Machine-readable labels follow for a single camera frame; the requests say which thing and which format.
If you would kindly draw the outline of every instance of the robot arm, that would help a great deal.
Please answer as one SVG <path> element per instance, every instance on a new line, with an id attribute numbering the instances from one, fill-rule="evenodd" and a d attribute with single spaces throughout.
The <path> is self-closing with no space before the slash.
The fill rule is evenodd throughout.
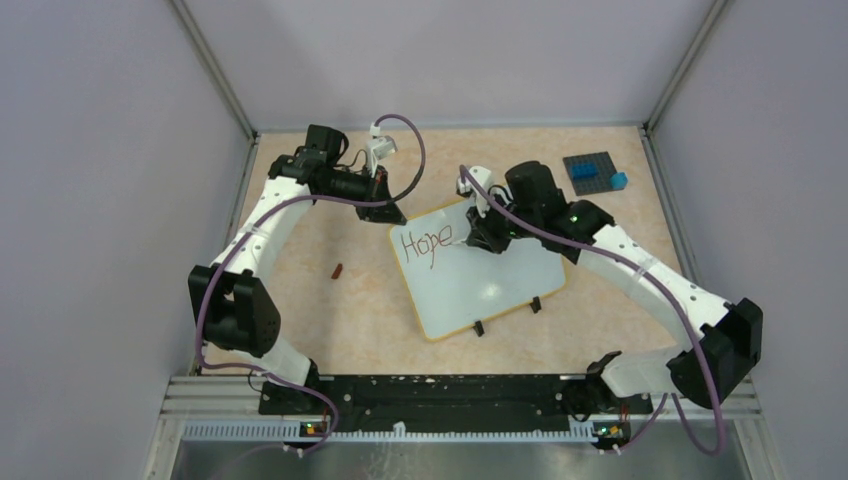
<path id="1" fill-rule="evenodd" d="M 248 363 L 296 385 L 306 382 L 312 362 L 280 335 L 280 314 L 265 289 L 277 255 L 298 220 L 314 202 L 292 203 L 260 222 L 280 204 L 304 195 L 326 195 L 360 202 L 389 200 L 388 173 L 379 161 L 397 151 L 389 136 L 366 144 L 365 168 L 351 172 L 337 162 L 347 150 L 347 137 L 328 127 L 310 125 L 306 143 L 294 155 L 281 155 L 272 165 L 256 207 L 235 239 L 212 262 L 189 275 L 189 293 L 198 318 L 204 293 L 218 265 L 238 240 L 248 235 L 215 285 L 203 326 L 203 338 L 233 350 Z M 397 204 L 357 207 L 360 219 L 403 225 Z"/>
<path id="2" fill-rule="evenodd" d="M 472 167 L 470 174 L 485 188 L 492 184 L 491 172 Z M 501 206 L 521 220 L 560 237 L 615 252 L 640 268 L 633 269 L 612 258 L 580 250 L 539 237 L 504 215 L 489 208 L 486 201 L 464 178 L 457 192 L 475 196 L 475 206 L 467 217 L 471 233 L 466 244 L 501 253 L 512 240 L 538 238 L 548 250 L 564 255 L 572 263 L 588 268 L 623 290 L 671 333 L 676 345 L 640 354 L 607 355 L 594 365 L 594 373 L 617 397 L 638 393 L 681 393 L 694 403 L 710 408 L 703 374 L 692 343 L 671 303 L 645 277 L 657 278 L 683 307 L 699 339 L 723 401 L 759 361 L 762 311 L 748 299 L 736 305 L 703 290 L 660 262 L 631 239 L 612 216 L 586 200 L 566 202 L 554 183 L 548 167 L 525 162 L 506 175 L 508 192 L 494 193 Z"/>

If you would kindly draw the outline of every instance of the wooden table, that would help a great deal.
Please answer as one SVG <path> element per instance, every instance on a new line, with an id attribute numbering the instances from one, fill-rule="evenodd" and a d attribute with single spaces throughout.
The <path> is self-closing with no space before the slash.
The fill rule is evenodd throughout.
<path id="1" fill-rule="evenodd" d="M 389 132 L 400 151 L 385 166 L 391 193 L 406 187 L 419 150 L 408 130 Z M 491 169 L 502 181 L 513 165 L 539 160 L 551 167 L 566 199 L 574 192 L 562 157 L 608 151 L 630 183 L 623 191 L 586 197 L 661 261 L 679 270 L 642 143 L 635 127 L 425 130 L 427 167 L 418 188 L 400 202 L 407 217 L 457 198 L 460 164 Z M 369 138 L 348 133 L 349 163 Z M 264 134 L 242 221 L 256 204 L 268 169 L 294 152 L 305 133 Z M 324 374 L 582 373 L 613 350 L 645 351 L 672 339 L 638 305 L 593 273 L 568 265 L 566 288 L 533 314 L 522 308 L 430 342 L 416 321 L 409 292 L 387 239 L 388 225 L 365 223 L 353 207 L 319 202 L 301 219 L 266 285 L 282 316 L 283 335 Z M 330 276 L 344 264 L 337 280 Z M 208 360 L 233 359 L 210 347 Z M 214 373 L 232 373 L 216 371 Z"/>

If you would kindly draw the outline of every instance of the white wall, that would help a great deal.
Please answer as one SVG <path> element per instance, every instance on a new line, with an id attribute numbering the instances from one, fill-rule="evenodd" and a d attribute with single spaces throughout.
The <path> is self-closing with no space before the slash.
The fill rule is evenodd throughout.
<path id="1" fill-rule="evenodd" d="M 0 3 L 0 465 L 137 478 L 246 142 L 164 1 Z"/>
<path id="2" fill-rule="evenodd" d="M 765 312 L 754 371 L 791 478 L 844 478 L 848 3 L 736 2 L 659 131 L 708 287 Z"/>
<path id="3" fill-rule="evenodd" d="M 262 129 L 641 122 L 712 0 L 190 0 Z"/>

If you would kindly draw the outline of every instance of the blue block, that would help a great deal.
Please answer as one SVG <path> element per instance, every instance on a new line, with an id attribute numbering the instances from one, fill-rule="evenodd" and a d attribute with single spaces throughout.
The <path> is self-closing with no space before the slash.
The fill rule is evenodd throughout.
<path id="1" fill-rule="evenodd" d="M 571 179 L 583 180 L 592 178 L 598 174 L 598 167 L 594 163 L 584 163 L 582 165 L 574 165 L 571 167 Z"/>
<path id="2" fill-rule="evenodd" d="M 624 190 L 627 186 L 627 175 L 624 172 L 618 172 L 610 177 L 610 186 L 613 190 Z"/>

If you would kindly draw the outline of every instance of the red eraser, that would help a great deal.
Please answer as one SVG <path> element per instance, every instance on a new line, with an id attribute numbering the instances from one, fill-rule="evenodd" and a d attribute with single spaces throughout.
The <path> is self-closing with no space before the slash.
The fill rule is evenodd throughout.
<path id="1" fill-rule="evenodd" d="M 341 274 L 342 274 L 342 264 L 340 263 L 340 264 L 338 264 L 338 266 L 336 266 L 336 270 L 333 272 L 333 275 L 331 275 L 330 278 L 332 278 L 333 280 L 336 280 L 337 278 L 339 278 L 339 275 L 341 275 Z"/>

